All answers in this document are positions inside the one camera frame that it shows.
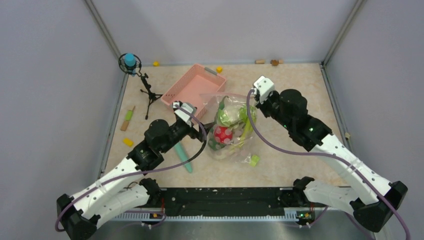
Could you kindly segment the white cauliflower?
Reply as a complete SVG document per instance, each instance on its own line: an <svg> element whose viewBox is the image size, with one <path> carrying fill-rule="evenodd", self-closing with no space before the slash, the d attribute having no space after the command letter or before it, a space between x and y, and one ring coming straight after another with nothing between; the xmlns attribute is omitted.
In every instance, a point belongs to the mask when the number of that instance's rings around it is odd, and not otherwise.
<svg viewBox="0 0 424 240"><path fill-rule="evenodd" d="M223 109L218 111L218 118L223 126L229 127L241 120L241 107L237 105L225 105Z"/></svg>

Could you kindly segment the green bell pepper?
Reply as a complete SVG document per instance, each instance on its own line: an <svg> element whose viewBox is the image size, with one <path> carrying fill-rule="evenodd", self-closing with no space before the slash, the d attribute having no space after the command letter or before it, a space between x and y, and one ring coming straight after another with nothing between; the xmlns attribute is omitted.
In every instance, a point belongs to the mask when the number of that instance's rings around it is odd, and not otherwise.
<svg viewBox="0 0 424 240"><path fill-rule="evenodd" d="M208 139L208 146L213 151L218 151L224 148L227 143L225 140L230 141L233 138L232 133L226 133L230 129L231 120L225 111L225 101L229 98L225 95L218 104L218 109L214 119L214 126L211 129L212 135Z"/></svg>

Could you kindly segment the pink plastic basket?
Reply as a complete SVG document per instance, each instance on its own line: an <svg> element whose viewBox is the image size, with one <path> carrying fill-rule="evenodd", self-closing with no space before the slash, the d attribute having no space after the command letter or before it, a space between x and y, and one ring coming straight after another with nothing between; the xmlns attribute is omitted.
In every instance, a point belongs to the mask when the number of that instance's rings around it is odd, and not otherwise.
<svg viewBox="0 0 424 240"><path fill-rule="evenodd" d="M195 116L201 119L207 111L206 95L223 92L226 82L223 75L196 63L161 96L161 101L170 109L175 101L190 103L197 108Z"/></svg>

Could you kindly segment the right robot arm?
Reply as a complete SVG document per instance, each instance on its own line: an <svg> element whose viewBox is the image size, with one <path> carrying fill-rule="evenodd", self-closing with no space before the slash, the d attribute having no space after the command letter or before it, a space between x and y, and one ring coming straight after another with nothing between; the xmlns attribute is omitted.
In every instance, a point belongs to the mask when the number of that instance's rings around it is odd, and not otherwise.
<svg viewBox="0 0 424 240"><path fill-rule="evenodd" d="M304 148L304 156L316 156L330 166L348 187L338 187L303 177L294 182L293 200L336 208L353 217L366 230L380 232L391 217L405 227L398 209L408 191L401 181L391 182L378 175L348 150L321 120L309 114L307 100L296 89L277 92L274 88L252 88L247 105L272 118L287 130L289 137Z"/></svg>

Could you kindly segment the green celery stalk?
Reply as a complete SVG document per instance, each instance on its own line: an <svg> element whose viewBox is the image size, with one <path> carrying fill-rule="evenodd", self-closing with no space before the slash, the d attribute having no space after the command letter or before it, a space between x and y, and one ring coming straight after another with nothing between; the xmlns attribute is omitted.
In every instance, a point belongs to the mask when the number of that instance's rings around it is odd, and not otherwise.
<svg viewBox="0 0 424 240"><path fill-rule="evenodd" d="M237 138L234 138L234 145L239 149L247 144L247 142L252 138L254 132L248 113L250 113L251 120L255 124L257 121L256 108L254 106L247 107L247 105L244 104L238 109L239 121L237 122L237 128L233 128L234 130L241 132Z"/></svg>

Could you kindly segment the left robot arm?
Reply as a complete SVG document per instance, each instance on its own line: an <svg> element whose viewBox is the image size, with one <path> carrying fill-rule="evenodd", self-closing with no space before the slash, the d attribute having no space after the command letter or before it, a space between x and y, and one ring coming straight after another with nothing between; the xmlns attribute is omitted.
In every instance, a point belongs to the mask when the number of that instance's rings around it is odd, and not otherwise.
<svg viewBox="0 0 424 240"><path fill-rule="evenodd" d="M147 205L154 207L160 202L160 193L149 181L134 190L124 190L130 183L150 173L175 169L196 159L205 149L207 136L213 123L199 123L195 129L192 122L177 118L169 125L164 119L152 121L144 132L144 140L137 144L110 172L72 195L63 194L56 200L56 232L66 232L72 240L87 240L111 218L130 208ZM172 149L184 137L202 143L200 149L186 161L159 168L163 154Z"/></svg>

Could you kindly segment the clear pink zip bag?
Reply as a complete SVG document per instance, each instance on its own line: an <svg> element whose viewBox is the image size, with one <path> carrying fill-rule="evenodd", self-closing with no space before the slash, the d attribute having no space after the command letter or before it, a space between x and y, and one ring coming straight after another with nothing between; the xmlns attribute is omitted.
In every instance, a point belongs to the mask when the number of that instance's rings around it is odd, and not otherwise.
<svg viewBox="0 0 424 240"><path fill-rule="evenodd" d="M207 148L206 148L208 155L216 161L222 161L222 162L232 161L232 162L250 164L251 156L255 155L253 153L255 133L253 132L252 138L242 148L236 147L234 144L235 138L237 138L239 134L241 134L240 131L236 131L234 129L234 128L237 128L238 126L237 123L229 127L233 132L233 138L229 144L227 144L225 147L217 151L213 151L208 145L209 137L212 136L211 129L215 125L214 121L215 121L215 116L218 110L218 106L224 96L229 96L229 98L225 101L225 105L227 106L236 105L236 106L242 107L244 104L247 105L247 97L245 95L228 93L228 92L208 93L206 95L206 98L208 101L204 105L206 109L206 114L204 115L204 117L205 117L205 121L209 123L209 126L207 127L208 135L207 135Z"/></svg>

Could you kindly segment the green square block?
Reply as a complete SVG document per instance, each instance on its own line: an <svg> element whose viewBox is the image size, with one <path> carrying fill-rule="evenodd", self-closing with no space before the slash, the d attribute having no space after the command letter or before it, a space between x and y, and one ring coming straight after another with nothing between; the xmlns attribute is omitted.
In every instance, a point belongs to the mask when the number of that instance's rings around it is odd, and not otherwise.
<svg viewBox="0 0 424 240"><path fill-rule="evenodd" d="M250 158L249 165L252 166L252 167L255 167L258 164L258 162L260 161L260 159L261 158L258 155L253 154Z"/></svg>

